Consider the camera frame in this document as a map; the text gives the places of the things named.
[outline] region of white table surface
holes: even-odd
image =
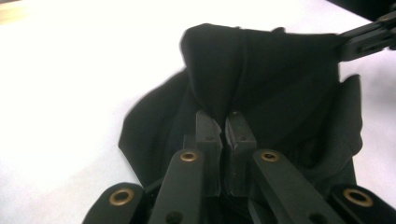
[[[183,31],[204,22],[290,33],[368,23],[326,1],[24,0],[0,25],[0,223],[81,223],[99,195],[136,182],[117,147],[146,92],[184,66]],[[340,63],[361,74],[358,183],[396,207],[396,52]]]

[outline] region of screw hole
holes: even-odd
[[[183,161],[195,161],[198,158],[198,156],[197,156],[197,154],[195,154],[193,152],[185,152],[180,155],[180,158]]]
[[[274,152],[264,152],[262,153],[262,159],[265,161],[277,161],[279,157]]]
[[[183,215],[179,212],[171,212],[166,215],[165,220],[167,224],[179,224],[183,220]]]
[[[110,195],[110,203],[115,206],[121,206],[130,202],[134,198],[134,191],[131,189],[119,189]]]
[[[371,207],[374,204],[369,195],[358,189],[345,189],[344,197],[346,197],[350,202],[362,207]]]

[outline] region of black garment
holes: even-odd
[[[120,148],[142,185],[166,173],[203,109],[222,130],[242,112],[260,148],[285,154],[323,195],[355,183],[361,149],[359,76],[339,82],[337,35],[293,35],[203,24],[181,41],[186,69],[124,121]]]

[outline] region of brass grommet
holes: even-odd
[[[125,205],[134,198],[134,191],[131,189],[118,189],[110,196],[110,203],[115,206]]]
[[[357,199],[356,197],[353,196],[353,194],[356,194],[361,198]],[[374,204],[373,199],[370,198],[369,195],[367,195],[364,192],[361,192],[358,189],[344,189],[344,197],[346,197],[350,202],[360,205],[362,207],[371,207]]]
[[[198,155],[194,152],[185,152],[180,155],[180,158],[183,161],[195,161],[196,159],[198,159]]]
[[[263,152],[262,153],[262,159],[265,161],[278,161],[279,156],[275,152]]]

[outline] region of black cloth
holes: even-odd
[[[260,148],[285,154],[323,195],[355,183],[361,149],[359,76],[341,83],[343,37],[202,24],[181,40],[185,70],[147,94],[126,117],[120,149],[142,185],[163,177],[203,109],[224,130],[243,113]]]

